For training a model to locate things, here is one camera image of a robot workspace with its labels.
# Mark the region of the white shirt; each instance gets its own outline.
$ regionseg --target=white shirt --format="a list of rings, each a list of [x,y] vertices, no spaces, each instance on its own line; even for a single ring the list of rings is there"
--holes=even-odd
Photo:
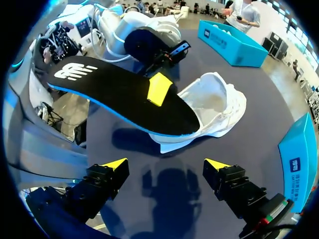
[[[241,9],[234,9],[234,4],[232,4],[230,8],[233,10],[233,13],[226,21],[238,30],[247,33],[252,26],[239,23],[237,21],[237,16],[241,16],[249,22],[255,22],[260,25],[260,13],[253,5],[243,2]]]

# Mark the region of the black insole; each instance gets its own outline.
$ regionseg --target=black insole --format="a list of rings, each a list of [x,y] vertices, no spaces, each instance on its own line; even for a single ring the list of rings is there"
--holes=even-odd
[[[54,76],[69,63],[82,64],[78,72],[72,72],[81,78],[67,76],[65,73],[62,73],[65,79]],[[113,64],[91,57],[72,56],[52,67],[47,77],[51,87],[82,95],[143,131],[180,136],[192,134],[199,129],[194,111],[173,90],[168,91],[162,106],[158,107],[147,100],[149,78]]]

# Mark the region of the shoe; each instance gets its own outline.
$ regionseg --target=shoe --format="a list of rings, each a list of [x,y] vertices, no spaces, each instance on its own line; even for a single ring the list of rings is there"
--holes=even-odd
[[[206,73],[178,94],[195,112],[200,128],[180,137],[150,134],[160,144],[160,152],[167,153],[190,144],[194,139],[208,135],[221,137],[241,119],[246,110],[246,97],[226,84],[217,73]]]

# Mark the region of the blue box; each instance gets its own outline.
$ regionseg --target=blue box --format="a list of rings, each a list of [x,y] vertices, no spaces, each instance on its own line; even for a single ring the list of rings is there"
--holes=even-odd
[[[268,51],[252,38],[225,24],[201,20],[197,36],[232,66],[261,67],[268,55]]]
[[[300,213],[317,172],[316,135],[309,113],[293,124],[278,148],[284,171],[284,196],[295,203],[291,212]]]

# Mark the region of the blue table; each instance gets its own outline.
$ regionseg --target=blue table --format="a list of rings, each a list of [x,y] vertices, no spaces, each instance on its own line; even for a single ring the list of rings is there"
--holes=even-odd
[[[90,104],[89,164],[129,159],[130,176],[115,200],[101,211],[110,233],[120,238],[238,238],[245,222],[214,196],[202,176],[205,158],[242,166],[253,183],[268,189],[268,198],[284,192],[277,145],[294,121],[280,92],[262,69],[231,67],[197,38],[195,30],[181,34],[192,48],[171,72],[178,89],[206,72],[218,72],[245,94],[247,109],[225,136],[199,138],[161,155],[159,145],[147,133]],[[119,65],[133,71],[135,63]]]

